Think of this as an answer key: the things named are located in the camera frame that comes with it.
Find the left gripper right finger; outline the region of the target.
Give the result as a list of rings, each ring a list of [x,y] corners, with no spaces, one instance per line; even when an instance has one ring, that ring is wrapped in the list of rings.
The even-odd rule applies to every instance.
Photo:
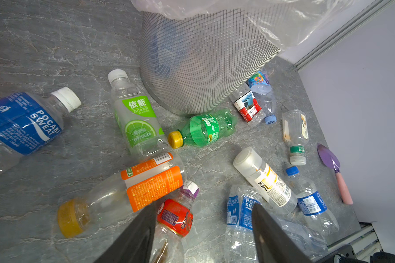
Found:
[[[311,262],[260,204],[253,206],[252,227],[260,263]]]

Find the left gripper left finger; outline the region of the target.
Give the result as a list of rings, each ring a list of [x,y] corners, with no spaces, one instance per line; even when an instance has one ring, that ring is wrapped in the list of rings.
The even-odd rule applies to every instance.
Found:
[[[97,263],[148,263],[156,228],[156,205],[143,208]]]

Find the long clear crushed bottle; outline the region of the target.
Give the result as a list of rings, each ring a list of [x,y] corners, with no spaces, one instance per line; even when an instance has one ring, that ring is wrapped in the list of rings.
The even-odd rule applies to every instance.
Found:
[[[309,258],[321,258],[328,254],[326,239],[318,231],[275,215],[273,219],[296,246]]]

